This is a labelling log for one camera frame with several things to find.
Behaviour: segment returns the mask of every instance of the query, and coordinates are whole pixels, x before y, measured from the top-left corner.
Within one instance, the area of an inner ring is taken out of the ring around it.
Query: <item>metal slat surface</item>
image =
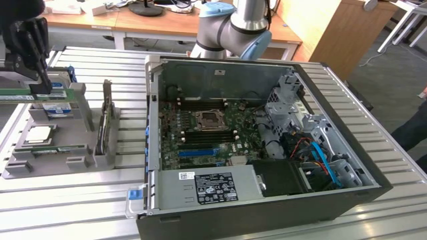
[[[103,105],[105,79],[114,83],[113,98],[122,109],[117,169],[14,180],[0,178],[0,217],[10,220],[0,226],[0,239],[54,239],[55,236],[85,240],[139,239],[135,220],[125,216],[125,204],[127,189],[138,186],[145,179],[147,54],[85,47],[69,47],[65,52],[53,53],[57,64],[53,67],[73,65],[77,68],[77,78],[87,84],[85,96],[91,108]],[[394,189],[376,201],[353,208],[334,221],[227,239],[426,239],[426,176],[420,173],[414,161],[401,152],[334,74],[318,63],[309,62],[302,66],[394,184]],[[307,101],[315,113],[321,113],[309,95]],[[18,141],[18,129],[26,126],[26,118],[29,114],[18,119],[6,146]],[[0,161],[10,155],[11,148],[5,147]]]

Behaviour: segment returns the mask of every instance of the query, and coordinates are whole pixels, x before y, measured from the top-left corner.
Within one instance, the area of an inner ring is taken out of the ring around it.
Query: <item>wooden cabinet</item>
[[[281,0],[278,15],[302,39],[294,61],[323,62],[342,80],[350,76],[398,7],[381,1]]]

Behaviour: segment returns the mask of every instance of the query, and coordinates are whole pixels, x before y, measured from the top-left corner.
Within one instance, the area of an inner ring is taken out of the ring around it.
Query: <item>blue pci slot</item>
[[[219,149],[198,150],[198,151],[181,151],[179,157],[202,157],[202,156],[217,156]]]

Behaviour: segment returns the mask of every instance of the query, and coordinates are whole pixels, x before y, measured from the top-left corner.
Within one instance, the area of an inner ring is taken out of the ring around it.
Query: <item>motherboard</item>
[[[162,169],[245,165],[266,156],[246,100],[162,102]]]

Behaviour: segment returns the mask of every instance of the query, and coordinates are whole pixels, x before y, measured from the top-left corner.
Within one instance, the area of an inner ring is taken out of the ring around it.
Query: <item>power supply label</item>
[[[199,204],[238,201],[238,192],[231,172],[194,176]]]

